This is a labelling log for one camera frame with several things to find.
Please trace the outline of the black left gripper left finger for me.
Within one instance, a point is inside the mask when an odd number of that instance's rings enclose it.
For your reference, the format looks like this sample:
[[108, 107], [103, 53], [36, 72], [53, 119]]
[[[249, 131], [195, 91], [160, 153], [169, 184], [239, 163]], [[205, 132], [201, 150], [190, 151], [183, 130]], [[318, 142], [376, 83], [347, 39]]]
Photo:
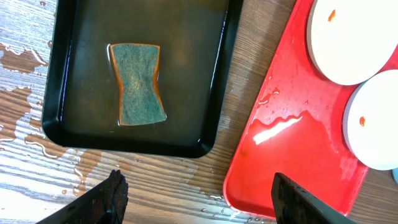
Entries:
[[122, 223], [128, 203], [128, 183], [120, 170], [39, 224]]

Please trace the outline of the white plate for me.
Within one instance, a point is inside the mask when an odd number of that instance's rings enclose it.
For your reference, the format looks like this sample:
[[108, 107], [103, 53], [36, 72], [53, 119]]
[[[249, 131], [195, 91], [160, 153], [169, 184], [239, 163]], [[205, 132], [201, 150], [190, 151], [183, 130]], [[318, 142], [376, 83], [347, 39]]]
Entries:
[[397, 168], [397, 70], [386, 70], [360, 84], [343, 115], [350, 151], [376, 170]]
[[315, 67], [332, 82], [371, 78], [396, 49], [397, 0], [316, 0], [307, 46]]

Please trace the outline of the orange green scrub sponge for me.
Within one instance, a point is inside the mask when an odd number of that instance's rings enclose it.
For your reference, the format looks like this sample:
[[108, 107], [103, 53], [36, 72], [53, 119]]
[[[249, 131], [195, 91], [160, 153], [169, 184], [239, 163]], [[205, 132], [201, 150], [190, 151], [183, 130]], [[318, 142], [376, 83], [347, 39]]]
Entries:
[[158, 85], [160, 47], [113, 44], [109, 56], [119, 85], [119, 124], [139, 126], [165, 121]]

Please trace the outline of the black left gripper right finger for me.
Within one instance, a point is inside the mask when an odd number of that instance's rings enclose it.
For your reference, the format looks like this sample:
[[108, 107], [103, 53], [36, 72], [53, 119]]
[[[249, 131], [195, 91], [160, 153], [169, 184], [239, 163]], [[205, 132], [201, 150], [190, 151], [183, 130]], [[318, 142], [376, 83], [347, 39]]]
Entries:
[[355, 224], [283, 173], [275, 173], [271, 196], [277, 223]]

